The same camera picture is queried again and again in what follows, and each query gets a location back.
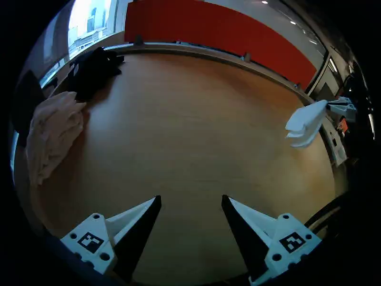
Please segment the red wall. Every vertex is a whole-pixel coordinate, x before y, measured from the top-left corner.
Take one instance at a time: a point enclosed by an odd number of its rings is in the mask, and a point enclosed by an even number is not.
[[[251,54],[251,59],[306,88],[316,69],[289,41],[237,11],[197,0],[140,0],[128,4],[124,40],[184,41]]]

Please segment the beige cloth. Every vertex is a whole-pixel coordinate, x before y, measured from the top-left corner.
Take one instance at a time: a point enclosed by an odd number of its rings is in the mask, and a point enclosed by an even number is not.
[[[34,111],[26,147],[31,185],[50,176],[83,130],[80,111],[86,103],[77,103],[75,96],[75,92],[57,94]]]

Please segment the ceiling light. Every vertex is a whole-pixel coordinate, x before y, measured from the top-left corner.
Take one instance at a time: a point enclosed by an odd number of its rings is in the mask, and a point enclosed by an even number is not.
[[[335,70],[335,72],[337,72],[337,68],[336,68],[335,64],[333,63],[333,60],[332,60],[332,58],[330,58],[330,62],[331,62],[331,64],[332,64],[332,66],[333,66],[333,69]]]

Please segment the wooden table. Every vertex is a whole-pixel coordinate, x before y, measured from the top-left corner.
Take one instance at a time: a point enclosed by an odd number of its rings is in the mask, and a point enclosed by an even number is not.
[[[36,192],[55,235],[93,212],[109,217],[161,194],[134,279],[203,284],[246,272],[222,194],[302,222],[335,197],[321,137],[306,149],[284,138],[301,106],[291,91],[188,56],[130,54],[125,62],[88,104],[83,133]]]

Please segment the black cloth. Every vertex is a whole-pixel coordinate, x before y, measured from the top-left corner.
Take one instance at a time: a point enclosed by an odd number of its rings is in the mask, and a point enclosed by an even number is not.
[[[75,65],[68,74],[69,88],[76,92],[76,100],[89,102],[94,93],[104,87],[107,79],[121,74],[118,65],[124,60],[114,51],[105,51],[99,47],[94,51],[79,56],[72,64]]]
[[[18,144],[25,147],[29,134],[30,121],[37,105],[45,100],[40,83],[32,71],[28,71],[16,87],[13,96],[10,119],[19,133]]]

